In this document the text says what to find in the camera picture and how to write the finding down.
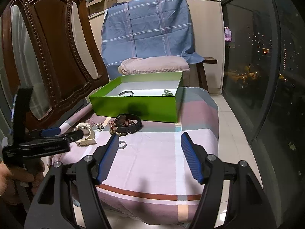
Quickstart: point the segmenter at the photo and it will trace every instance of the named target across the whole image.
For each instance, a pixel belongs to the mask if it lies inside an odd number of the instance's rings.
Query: chair backrest
[[[98,73],[96,79],[86,70],[74,42],[73,2],[77,5],[85,41]],[[49,111],[41,119],[29,111],[26,126],[28,129],[46,128],[79,100],[107,84],[107,70],[92,34],[85,0],[11,0],[2,15],[2,47],[12,94],[20,85],[12,43],[13,5],[19,7],[25,22],[50,104]]]

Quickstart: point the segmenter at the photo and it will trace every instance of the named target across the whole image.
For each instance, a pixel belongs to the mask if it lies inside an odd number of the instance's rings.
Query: metal screw
[[[248,163],[245,161],[245,160],[241,160],[239,162],[239,164],[242,166],[242,167],[246,167],[248,165]]]
[[[214,154],[208,155],[208,160],[214,161],[216,159],[216,156]]]
[[[57,162],[55,162],[55,163],[53,164],[53,166],[54,166],[55,168],[58,168],[60,165],[61,165],[61,162],[59,162],[59,161],[57,161]]]
[[[91,155],[87,155],[87,156],[84,158],[84,160],[85,160],[86,162],[90,162],[92,159],[93,159],[93,157],[92,157]]]

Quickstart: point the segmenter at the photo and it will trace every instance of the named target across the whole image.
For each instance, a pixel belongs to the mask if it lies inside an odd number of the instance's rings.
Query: silver ring
[[[122,96],[122,95],[127,94],[127,93],[131,93],[131,95],[125,95],[125,96],[133,96],[133,92],[132,92],[132,91],[124,91],[124,92],[121,92],[121,93],[119,94],[119,96]]]
[[[124,148],[127,146],[127,144],[126,144],[125,141],[119,141],[119,145],[120,145],[120,144],[124,144],[123,146],[119,146],[119,149],[120,149],[120,150],[124,149]]]

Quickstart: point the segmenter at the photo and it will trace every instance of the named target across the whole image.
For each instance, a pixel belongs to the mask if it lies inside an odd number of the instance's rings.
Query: jewelry
[[[124,95],[124,96],[133,96],[133,92],[132,91],[124,91],[124,92],[121,92],[119,94],[119,96],[122,96],[122,95]]]
[[[141,119],[134,114],[119,114],[114,121],[109,123],[110,134],[126,136],[128,133],[135,133],[142,127]]]
[[[88,123],[90,125],[90,127],[94,127],[95,123],[92,120],[86,120],[86,123]]]
[[[167,90],[167,89],[164,89],[164,94],[162,94],[162,96],[165,95],[165,96],[173,96],[173,94]]]
[[[120,144],[124,144],[123,146],[119,146],[119,149],[120,149],[120,150],[126,148],[126,146],[127,146],[127,144],[126,144],[125,141],[119,141],[119,145],[120,145]]]
[[[75,143],[77,143],[79,146],[88,146],[88,145],[94,145],[96,144],[94,138],[95,138],[95,133],[93,131],[93,129],[90,127],[90,125],[88,123],[84,123],[81,122],[79,123],[74,129],[73,131],[76,130],[82,130],[84,132],[86,132],[86,135],[88,135],[88,137],[86,138],[82,138],[78,141],[76,141]]]
[[[102,130],[104,130],[104,126],[103,126],[102,123],[97,123],[96,126],[97,126],[97,131],[102,131]]]

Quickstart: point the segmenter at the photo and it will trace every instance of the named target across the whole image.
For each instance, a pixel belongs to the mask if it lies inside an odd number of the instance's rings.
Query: green box
[[[170,90],[173,96],[162,96],[164,89]],[[126,90],[134,95],[118,96]],[[128,113],[144,121],[177,123],[182,95],[182,72],[158,72],[120,76],[89,99],[96,115],[117,117]]]

